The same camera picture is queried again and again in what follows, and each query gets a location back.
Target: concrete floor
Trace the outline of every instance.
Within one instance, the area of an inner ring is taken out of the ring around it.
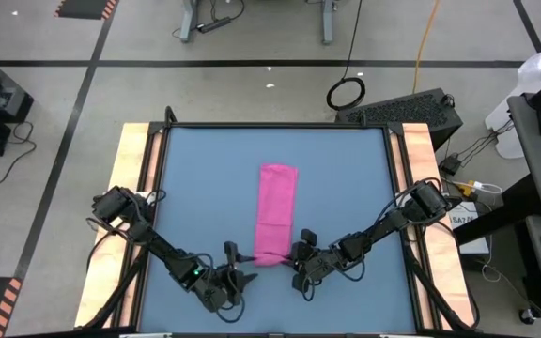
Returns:
[[[332,121],[334,112],[326,106],[325,95],[344,71],[342,67],[197,68],[179,62],[164,68],[96,67],[97,63],[89,62],[92,57],[94,61],[345,60],[358,5],[354,0],[339,2],[334,13],[335,42],[324,46],[319,5],[301,0],[246,0],[242,17],[212,33],[196,35],[190,44],[171,37],[181,20],[179,1],[122,0],[107,35],[108,27],[101,21],[55,18],[59,2],[0,0],[0,60],[16,66],[3,70],[35,97],[28,120],[35,124],[33,137],[39,145],[0,185],[0,276],[24,277],[7,335],[72,328],[85,260],[95,236],[84,218],[91,197],[107,187],[123,123],[159,120],[166,105],[173,106],[182,121]],[[453,137],[450,152],[487,134],[484,118],[517,81],[514,68],[477,68],[473,62],[523,61],[539,49],[520,19],[519,4],[513,0],[441,2],[424,59],[467,62],[422,68],[419,90],[441,87],[456,98],[464,126]],[[521,5],[541,41],[541,0],[522,0]],[[218,16],[232,15],[238,6],[237,1],[220,2]],[[363,74],[364,102],[409,94],[412,67],[372,61],[414,60],[431,7],[430,0],[363,2],[353,59],[370,60],[374,67],[351,68],[349,74]],[[200,18],[209,20],[208,2],[203,2]],[[99,51],[98,38],[104,42]],[[84,62],[66,67],[48,62],[55,60]],[[337,95],[343,101],[350,98],[347,88]],[[69,122],[76,128],[63,142]],[[64,161],[56,159],[59,149],[66,155]],[[0,159],[0,175],[22,151],[23,146],[9,147]],[[438,152],[439,159],[443,151]],[[56,170],[61,170],[59,177],[54,175],[58,179],[48,186],[50,173]],[[490,146],[456,178],[506,188],[527,172],[524,160],[504,160]],[[43,205],[44,195],[51,196],[51,204]],[[42,230],[36,232],[39,206],[46,213]],[[17,269],[31,228],[33,235],[39,235],[32,260],[27,271]],[[496,243],[499,255],[505,245]],[[508,272],[517,278],[522,273],[520,268]],[[471,272],[468,281],[482,312],[481,329],[541,337],[541,320],[531,327],[519,323],[517,310],[525,305],[505,284],[489,284]]]

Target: pink towel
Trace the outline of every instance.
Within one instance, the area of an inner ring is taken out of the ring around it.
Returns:
[[[297,180],[297,168],[262,164],[254,246],[258,266],[280,264],[289,255]]]

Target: power adapter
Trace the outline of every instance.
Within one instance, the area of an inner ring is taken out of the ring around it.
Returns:
[[[222,26],[228,25],[230,23],[231,23],[231,18],[224,17],[213,23],[200,24],[197,26],[197,30],[202,34],[205,34],[207,32],[213,31],[214,29],[221,28]]]
[[[462,161],[458,159],[458,154],[452,154],[440,163],[440,171],[446,175],[454,176],[460,168],[461,163]]]

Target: blue tabletop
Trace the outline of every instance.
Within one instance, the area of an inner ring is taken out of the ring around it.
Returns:
[[[260,166],[281,163],[299,170],[293,240],[303,228],[326,247],[364,230],[393,198],[382,130],[182,129],[170,132],[155,229],[174,246],[211,254],[225,263],[231,240],[252,255]],[[247,285],[242,319],[226,324],[185,293],[151,257],[140,331],[223,333],[414,332],[400,239],[392,234],[366,256],[364,279],[334,273],[306,302],[291,287],[288,267],[257,268]],[[350,271],[359,273],[359,267]],[[234,317],[237,310],[224,313]]]

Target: desk leg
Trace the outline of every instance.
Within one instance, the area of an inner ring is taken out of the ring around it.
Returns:
[[[197,25],[197,2],[199,0],[183,0],[185,13],[183,23],[180,26],[179,38],[183,42],[189,42],[189,35]]]
[[[333,1],[323,0],[323,43],[333,42]]]
[[[455,229],[459,245],[485,237],[505,226],[524,222],[530,215],[541,215],[541,201],[531,175],[527,175],[502,194],[504,206]]]

